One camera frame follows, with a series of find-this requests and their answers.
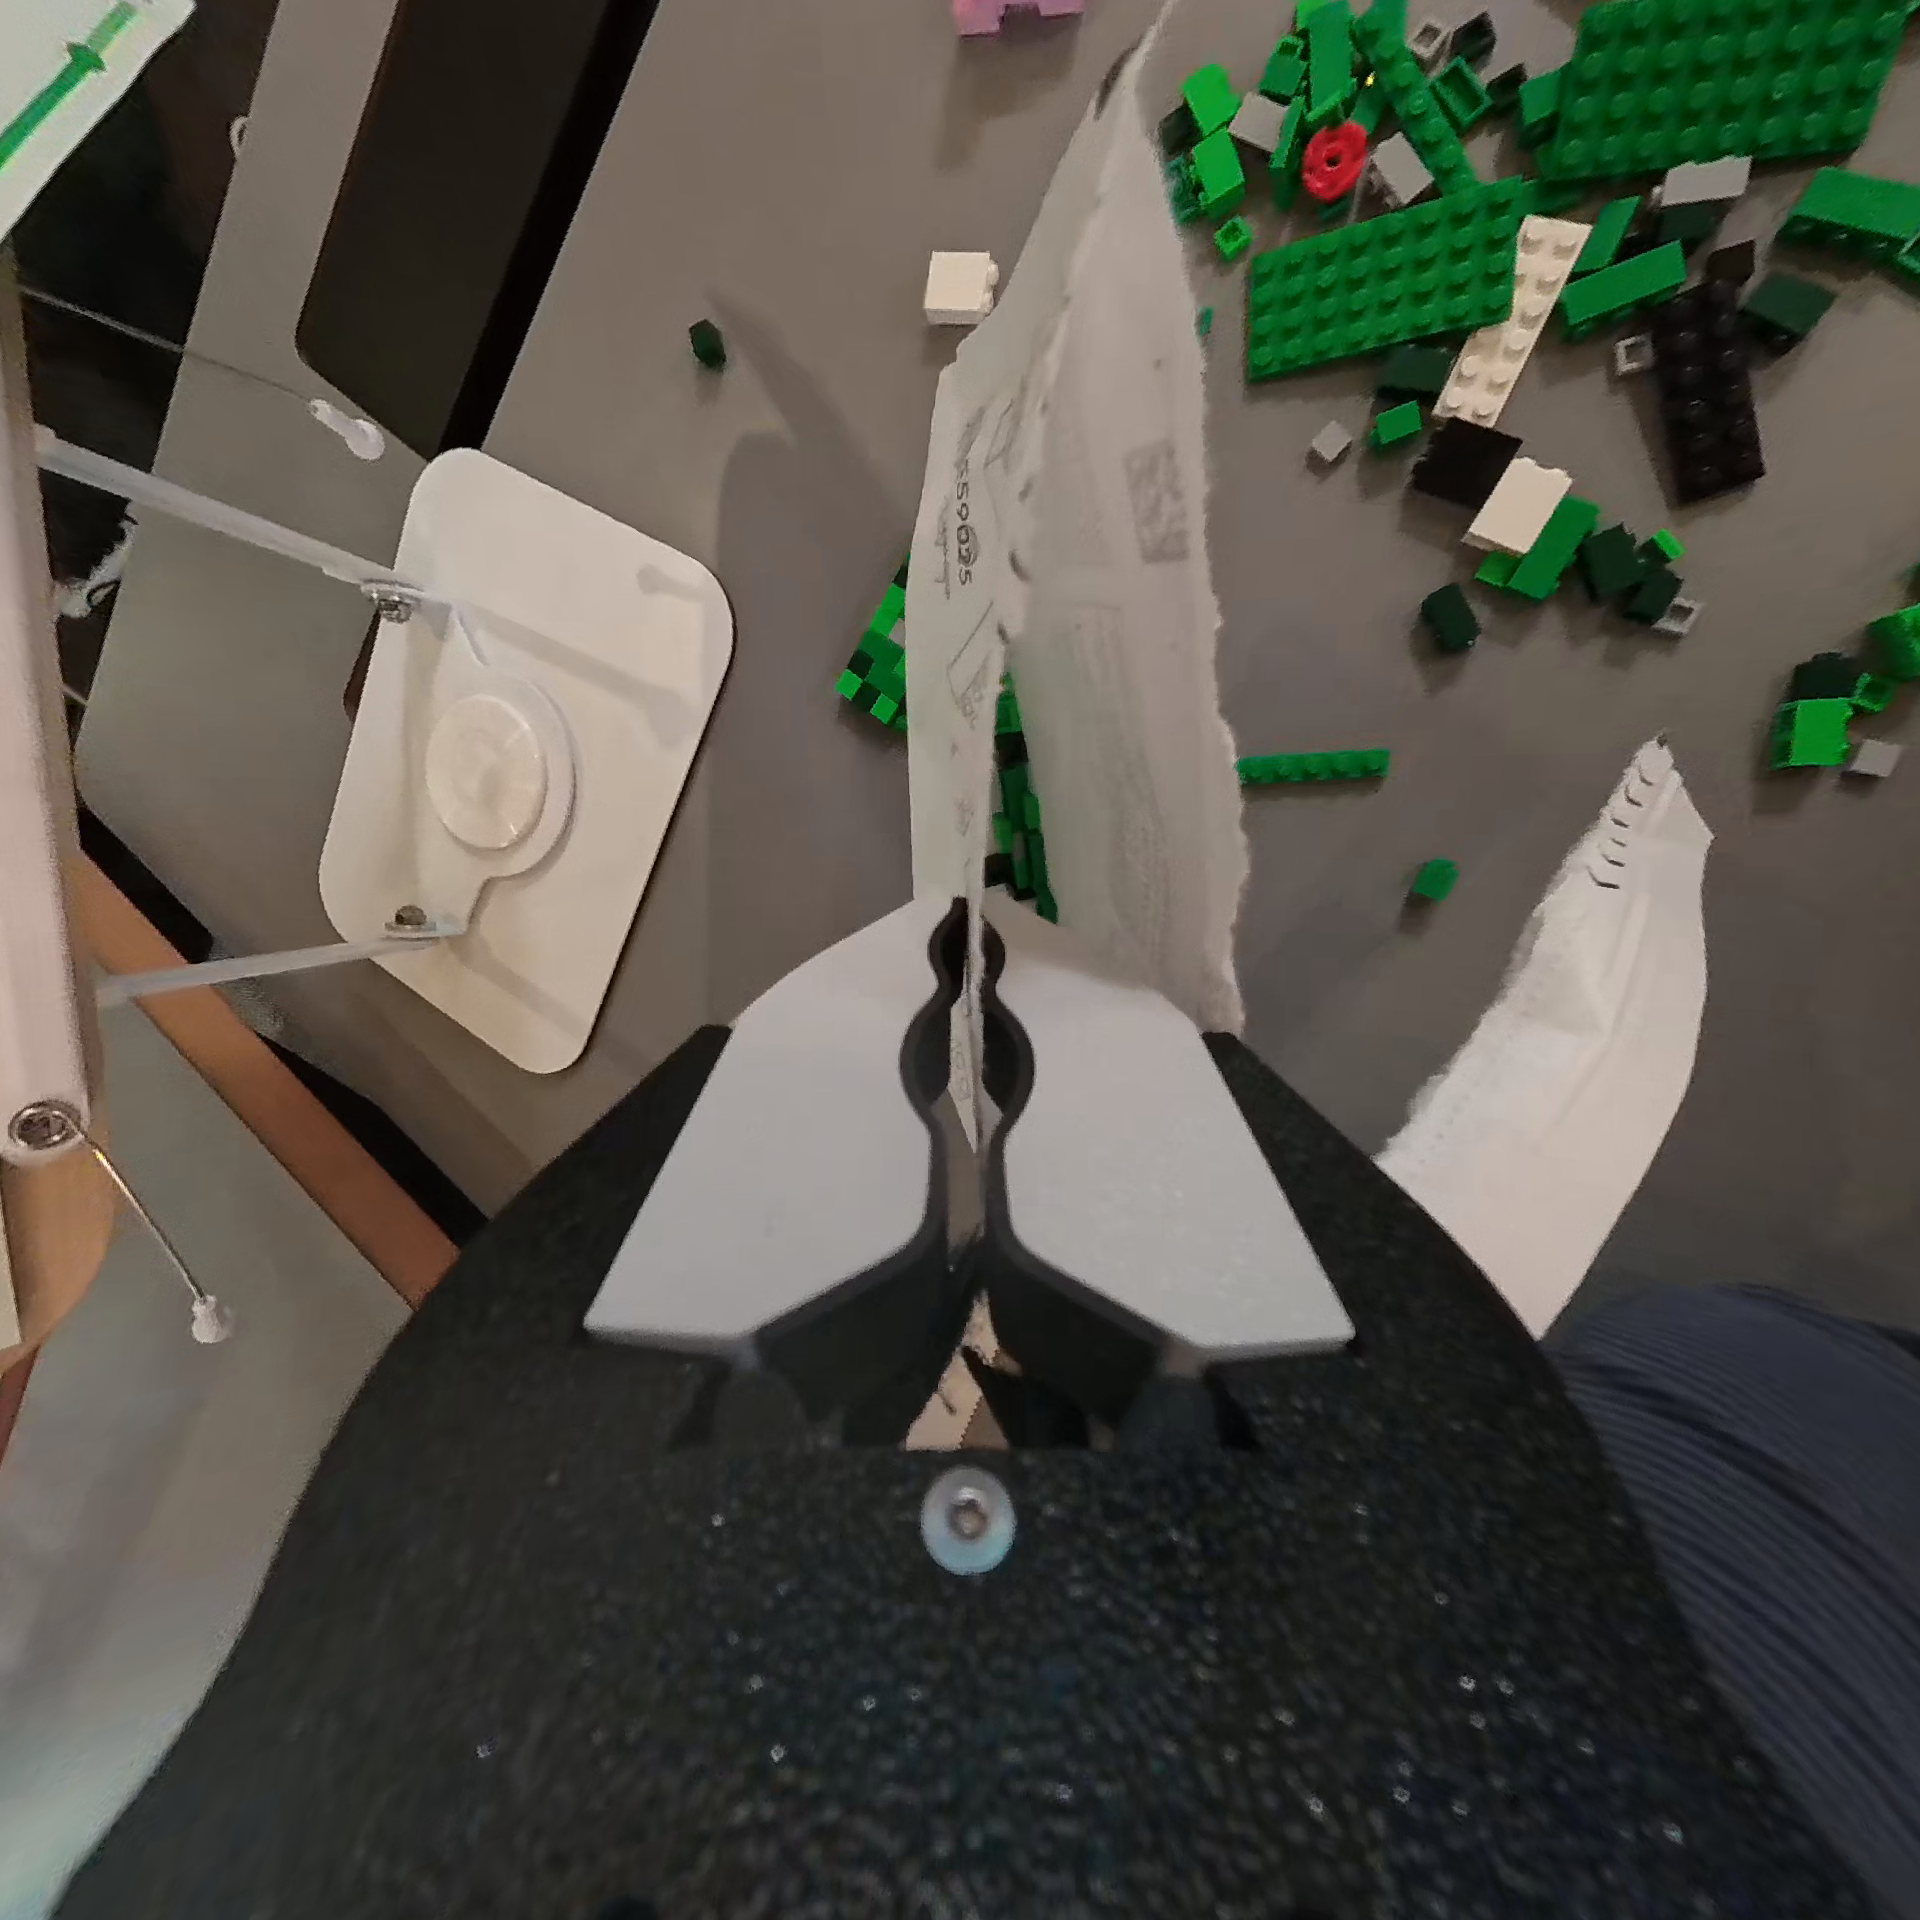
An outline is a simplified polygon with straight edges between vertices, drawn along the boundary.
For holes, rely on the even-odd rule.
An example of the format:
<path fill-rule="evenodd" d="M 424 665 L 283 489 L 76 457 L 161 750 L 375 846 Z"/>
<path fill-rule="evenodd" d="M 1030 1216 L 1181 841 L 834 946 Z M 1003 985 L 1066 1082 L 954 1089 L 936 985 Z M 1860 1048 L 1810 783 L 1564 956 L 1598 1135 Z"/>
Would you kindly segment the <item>curved row of green bricks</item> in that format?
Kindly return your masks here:
<path fill-rule="evenodd" d="M 1883 783 L 1910 757 L 1903 724 L 1915 724 L 1915 577 L 1910 603 L 1870 619 L 1850 645 L 1793 665 L 1764 767 L 1779 778 Z"/>

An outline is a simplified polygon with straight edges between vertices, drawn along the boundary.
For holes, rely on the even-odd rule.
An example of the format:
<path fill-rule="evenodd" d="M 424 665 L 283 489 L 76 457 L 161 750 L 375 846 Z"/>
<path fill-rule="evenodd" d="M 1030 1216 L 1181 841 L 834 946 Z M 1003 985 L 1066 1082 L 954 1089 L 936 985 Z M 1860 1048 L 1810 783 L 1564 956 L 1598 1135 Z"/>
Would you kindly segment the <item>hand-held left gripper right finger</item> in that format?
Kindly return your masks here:
<path fill-rule="evenodd" d="M 1355 1340 L 1201 1033 L 1030 911 L 983 920 L 983 1282 L 1030 1382 Z"/>

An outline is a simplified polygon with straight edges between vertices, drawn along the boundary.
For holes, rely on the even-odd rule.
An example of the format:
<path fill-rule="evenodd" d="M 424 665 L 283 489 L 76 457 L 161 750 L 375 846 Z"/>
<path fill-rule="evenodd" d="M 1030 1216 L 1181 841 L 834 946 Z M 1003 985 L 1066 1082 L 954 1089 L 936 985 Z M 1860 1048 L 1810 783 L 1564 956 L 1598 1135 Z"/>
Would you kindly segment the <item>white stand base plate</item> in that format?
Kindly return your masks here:
<path fill-rule="evenodd" d="M 334 939 L 90 977 L 41 476 L 121 495 L 354 589 L 375 645 L 322 852 Z M 605 1008 L 733 668 L 707 566 L 483 452 L 424 467 L 390 566 L 68 446 L 33 419 L 3 263 L 3 1363 L 90 1288 L 115 1210 L 228 1312 L 113 1165 L 97 1014 L 371 961 L 528 1075 L 573 1067 Z"/>

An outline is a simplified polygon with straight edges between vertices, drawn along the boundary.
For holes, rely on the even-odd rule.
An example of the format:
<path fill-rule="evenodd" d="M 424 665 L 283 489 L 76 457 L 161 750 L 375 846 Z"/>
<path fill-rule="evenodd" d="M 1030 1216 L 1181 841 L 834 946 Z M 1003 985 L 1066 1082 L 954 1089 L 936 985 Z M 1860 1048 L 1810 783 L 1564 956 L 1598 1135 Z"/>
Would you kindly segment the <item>grey desk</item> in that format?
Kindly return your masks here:
<path fill-rule="evenodd" d="M 544 288 L 489 452 L 707 560 L 736 659 L 612 1004 L 528 1080 L 375 968 L 286 985 L 291 1028 L 465 1203 L 470 1240 L 690 1028 L 908 893 L 900 750 L 829 701 L 920 492 L 942 366 L 915 319 L 938 241 L 1016 252 L 1099 70 L 1152 3 L 963 53 L 938 3 L 662 3 Z M 393 3 L 198 3 L 152 61 L 209 241 L 161 462 L 341 547 L 393 549 L 413 467 L 298 419 L 295 319 Z M 1627 750 L 1666 734 L 1716 831 L 1708 1021 L 1659 1165 L 1581 1305 L 1770 1282 L 1915 1325 L 1915 724 L 1883 783 L 1764 774 L 1790 668 L 1910 603 L 1915 300 L 1841 265 L 1764 367 L 1765 483 L 1673 514 L 1701 598 L 1662 645 L 1581 589 L 1493 603 L 1418 655 L 1450 574 L 1389 461 L 1308 475 L 1360 373 L 1210 373 L 1219 684 L 1247 750 L 1384 745 L 1374 793 L 1260 793 L 1237 965 L 1254 1045 L 1355 1146 L 1493 994 L 1508 943 Z M 690 326 L 715 322 L 726 373 Z M 298 569 L 155 524 L 113 604 L 80 789 L 226 946 L 324 939 L 317 859 L 366 632 Z M 1412 872 L 1456 859 L 1441 903 Z"/>

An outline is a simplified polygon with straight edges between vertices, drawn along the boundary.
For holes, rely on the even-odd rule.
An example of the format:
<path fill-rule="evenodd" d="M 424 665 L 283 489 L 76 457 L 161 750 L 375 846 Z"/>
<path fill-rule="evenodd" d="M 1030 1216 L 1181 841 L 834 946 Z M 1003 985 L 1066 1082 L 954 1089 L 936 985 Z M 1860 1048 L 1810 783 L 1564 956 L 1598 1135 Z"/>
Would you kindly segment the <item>grey table with wooden edge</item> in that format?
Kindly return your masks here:
<path fill-rule="evenodd" d="M 45 1918 L 217 1671 L 348 1395 L 473 1229 L 386 1118 L 301 1063 L 258 985 L 101 1021 L 115 1240 L 3 1374 L 3 1918 Z"/>

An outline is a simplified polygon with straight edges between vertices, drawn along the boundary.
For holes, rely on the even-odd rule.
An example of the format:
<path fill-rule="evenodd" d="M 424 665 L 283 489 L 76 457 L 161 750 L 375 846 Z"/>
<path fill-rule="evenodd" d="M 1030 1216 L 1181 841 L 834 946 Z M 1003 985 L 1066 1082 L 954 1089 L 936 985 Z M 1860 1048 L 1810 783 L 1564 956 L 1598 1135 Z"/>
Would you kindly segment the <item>white printed paper bag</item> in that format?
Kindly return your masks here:
<path fill-rule="evenodd" d="M 1147 127 L 1168 15 L 1104 73 L 1009 283 L 938 374 L 908 555 L 915 893 L 965 902 L 948 1034 L 983 1159 L 983 920 L 1033 915 L 983 887 L 1003 674 L 1056 925 L 1201 1040 L 1243 1033 L 1251 846 L 1218 674 L 1210 355 Z M 1119 1433 L 1147 1382 L 1030 1386 Z"/>

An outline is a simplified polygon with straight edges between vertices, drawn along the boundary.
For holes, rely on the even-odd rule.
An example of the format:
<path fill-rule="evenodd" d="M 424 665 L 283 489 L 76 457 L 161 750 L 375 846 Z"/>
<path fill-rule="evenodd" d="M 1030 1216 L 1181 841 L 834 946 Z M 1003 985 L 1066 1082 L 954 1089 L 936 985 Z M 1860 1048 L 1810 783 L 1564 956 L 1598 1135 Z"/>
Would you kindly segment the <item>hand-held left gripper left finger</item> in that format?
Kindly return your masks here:
<path fill-rule="evenodd" d="M 948 1018 L 965 902 L 915 902 L 756 994 L 588 1333 L 760 1372 L 903 1372 L 954 1317 Z"/>

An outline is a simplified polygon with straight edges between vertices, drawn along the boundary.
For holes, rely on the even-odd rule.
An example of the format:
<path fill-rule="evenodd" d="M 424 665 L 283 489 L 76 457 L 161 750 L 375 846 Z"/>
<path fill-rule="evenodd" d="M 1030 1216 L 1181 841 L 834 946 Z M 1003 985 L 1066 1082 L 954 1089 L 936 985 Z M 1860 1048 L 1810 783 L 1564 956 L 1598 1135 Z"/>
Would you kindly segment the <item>small black plate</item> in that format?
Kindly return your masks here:
<path fill-rule="evenodd" d="M 1498 427 L 1441 417 L 1410 467 L 1405 492 L 1474 514 L 1498 492 L 1519 452 L 1523 442 Z"/>

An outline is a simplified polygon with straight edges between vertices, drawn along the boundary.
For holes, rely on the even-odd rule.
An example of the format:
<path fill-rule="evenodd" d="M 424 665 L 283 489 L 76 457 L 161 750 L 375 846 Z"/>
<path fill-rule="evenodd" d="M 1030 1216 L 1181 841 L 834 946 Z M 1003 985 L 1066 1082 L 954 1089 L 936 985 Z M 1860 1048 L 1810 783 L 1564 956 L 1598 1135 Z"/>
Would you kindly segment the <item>long black plate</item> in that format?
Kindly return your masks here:
<path fill-rule="evenodd" d="M 1740 291 L 1701 280 L 1651 319 L 1668 495 L 1693 508 L 1764 476 Z"/>

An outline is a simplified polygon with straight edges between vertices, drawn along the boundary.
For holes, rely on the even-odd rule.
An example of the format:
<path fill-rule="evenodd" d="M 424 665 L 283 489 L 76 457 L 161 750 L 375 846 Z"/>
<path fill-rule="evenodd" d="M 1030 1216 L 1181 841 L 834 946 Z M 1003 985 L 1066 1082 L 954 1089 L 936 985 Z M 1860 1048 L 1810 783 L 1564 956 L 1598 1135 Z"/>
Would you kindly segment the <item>person's blue ribbed sweater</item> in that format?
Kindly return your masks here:
<path fill-rule="evenodd" d="M 1915 1333 L 1779 1289 L 1639 1289 L 1549 1338 L 1721 1691 L 1915 1918 Z"/>

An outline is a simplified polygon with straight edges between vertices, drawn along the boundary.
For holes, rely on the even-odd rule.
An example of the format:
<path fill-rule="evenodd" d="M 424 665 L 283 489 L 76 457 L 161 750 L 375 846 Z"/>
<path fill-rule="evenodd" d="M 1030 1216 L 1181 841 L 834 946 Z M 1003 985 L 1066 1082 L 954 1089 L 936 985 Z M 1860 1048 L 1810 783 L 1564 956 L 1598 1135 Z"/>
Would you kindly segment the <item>pile of green bricks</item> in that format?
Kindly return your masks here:
<path fill-rule="evenodd" d="M 1553 134 L 1555 79 L 1565 61 L 1493 70 L 1493 55 L 1498 27 L 1487 11 L 1441 27 L 1434 17 L 1410 23 L 1405 3 L 1297 3 L 1293 27 L 1269 53 L 1257 85 L 1237 88 L 1218 61 L 1181 79 L 1181 95 L 1157 123 L 1168 213 L 1181 228 L 1206 228 L 1225 265 L 1254 265 L 1257 252 L 1384 213 L 1498 179 L 1534 179 L 1538 214 L 1593 228 L 1540 342 L 1549 333 L 1571 345 L 1605 337 L 1614 381 L 1651 381 L 1651 391 L 1651 319 L 1701 280 L 1729 280 L 1740 291 L 1750 360 L 1761 349 L 1793 349 L 1829 315 L 1836 300 L 1829 283 L 1785 271 L 1761 274 L 1752 237 L 1723 241 L 1727 220 L 1761 173 L 1804 173 L 1801 194 L 1779 223 L 1779 248 L 1846 252 L 1910 288 L 1915 283 L 1915 183 L 1858 173 L 1844 162 L 1850 153 L 1810 162 L 1723 157 L 1639 179 L 1553 183 L 1540 179 L 1538 149 Z M 1300 190 L 1300 149 L 1308 132 L 1349 117 L 1371 132 L 1365 173 L 1344 200 L 1316 206 Z M 1425 452 L 1434 430 L 1430 404 L 1468 337 L 1342 360 L 1376 360 L 1371 452 Z M 1578 578 L 1572 549 L 1604 524 L 1622 520 L 1610 520 L 1595 498 L 1571 484 L 1523 558 L 1464 549 L 1474 555 L 1479 587 L 1543 604 L 1565 578 Z"/>

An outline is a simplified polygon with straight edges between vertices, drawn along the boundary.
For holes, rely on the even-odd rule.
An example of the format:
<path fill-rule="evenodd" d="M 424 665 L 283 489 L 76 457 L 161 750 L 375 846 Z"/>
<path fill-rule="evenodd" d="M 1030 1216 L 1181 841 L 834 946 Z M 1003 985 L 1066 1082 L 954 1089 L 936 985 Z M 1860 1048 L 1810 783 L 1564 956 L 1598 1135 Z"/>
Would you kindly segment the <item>green mosaic plate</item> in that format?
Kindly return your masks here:
<path fill-rule="evenodd" d="M 908 569 L 903 558 L 889 587 L 878 598 L 867 626 L 861 632 L 850 665 L 843 668 L 834 693 L 839 701 L 869 718 L 889 734 L 908 728 L 908 659 L 903 659 L 903 611 L 908 611 Z"/>

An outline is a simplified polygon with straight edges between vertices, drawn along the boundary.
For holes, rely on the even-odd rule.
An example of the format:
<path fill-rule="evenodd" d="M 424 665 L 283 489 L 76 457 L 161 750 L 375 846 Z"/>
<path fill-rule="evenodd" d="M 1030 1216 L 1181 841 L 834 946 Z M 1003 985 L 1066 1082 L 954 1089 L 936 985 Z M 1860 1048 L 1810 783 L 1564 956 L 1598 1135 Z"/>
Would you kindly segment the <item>large green studded plate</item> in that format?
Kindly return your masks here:
<path fill-rule="evenodd" d="M 1540 179 L 1855 153 L 1911 3 L 1595 3 L 1555 79 Z"/>
<path fill-rule="evenodd" d="M 1269 382 L 1502 326 L 1534 179 L 1498 179 L 1254 257 L 1243 373 Z"/>

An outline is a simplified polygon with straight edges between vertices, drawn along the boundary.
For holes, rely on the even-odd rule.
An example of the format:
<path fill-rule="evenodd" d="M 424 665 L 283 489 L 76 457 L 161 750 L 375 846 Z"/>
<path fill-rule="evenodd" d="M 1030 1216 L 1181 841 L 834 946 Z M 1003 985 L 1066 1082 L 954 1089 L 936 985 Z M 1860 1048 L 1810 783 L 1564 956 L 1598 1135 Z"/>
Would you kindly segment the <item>green printed instruction booklet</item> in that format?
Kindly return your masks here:
<path fill-rule="evenodd" d="M 3 3 L 3 237 L 194 3 Z"/>

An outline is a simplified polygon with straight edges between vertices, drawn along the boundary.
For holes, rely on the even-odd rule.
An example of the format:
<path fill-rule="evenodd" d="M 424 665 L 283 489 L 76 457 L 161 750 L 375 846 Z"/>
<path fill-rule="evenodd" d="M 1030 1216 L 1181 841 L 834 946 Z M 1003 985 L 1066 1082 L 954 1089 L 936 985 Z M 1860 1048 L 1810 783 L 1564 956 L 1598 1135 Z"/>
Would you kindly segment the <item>long white plate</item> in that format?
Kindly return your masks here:
<path fill-rule="evenodd" d="M 1498 427 L 1589 237 L 1593 228 L 1538 213 L 1519 223 L 1508 319 L 1468 337 L 1430 419 Z"/>

